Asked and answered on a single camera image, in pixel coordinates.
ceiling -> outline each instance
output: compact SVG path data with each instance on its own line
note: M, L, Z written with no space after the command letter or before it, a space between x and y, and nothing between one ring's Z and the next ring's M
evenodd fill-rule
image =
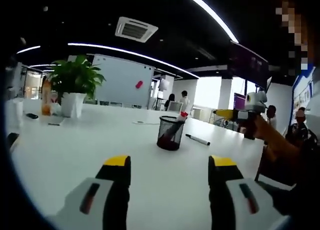
M279 66L273 81L291 85L288 70L296 64L288 57L293 36L275 14L276 0L203 0L233 32L240 44ZM124 49L152 57L181 69L224 65L228 62L230 38L222 27L192 0L58 0L35 3L19 13L19 31L26 46L41 46L17 54L26 65L49 64L75 54L105 54L141 62L194 78L176 68L119 51L68 46L87 43ZM158 27L146 43L115 36L119 17L128 17ZM195 72L217 76L225 71Z

white flower pot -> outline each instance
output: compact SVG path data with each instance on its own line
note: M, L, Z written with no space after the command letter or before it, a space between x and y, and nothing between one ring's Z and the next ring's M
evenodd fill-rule
M64 93L61 98L62 115L64 117L80 118L86 95L83 93Z

ceiling vent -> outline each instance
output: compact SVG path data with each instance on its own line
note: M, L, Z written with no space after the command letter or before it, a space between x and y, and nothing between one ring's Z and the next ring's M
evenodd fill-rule
M120 17L116 26L115 36L127 38L134 41L146 42L156 31L158 27L147 23Z

desk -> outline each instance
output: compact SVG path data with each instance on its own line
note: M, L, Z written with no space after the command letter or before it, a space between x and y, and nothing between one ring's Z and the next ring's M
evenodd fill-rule
M26 100L24 110L39 114L40 101ZM159 122L161 115L177 114L84 104L81 119L66 119L62 126L25 118L12 160L31 200L47 216L56 214L86 177L95 177L107 158L130 155L128 230L209 230L208 156L232 157L244 177L254 178L263 141L189 118L180 149L165 151L156 145L158 125L133 124Z

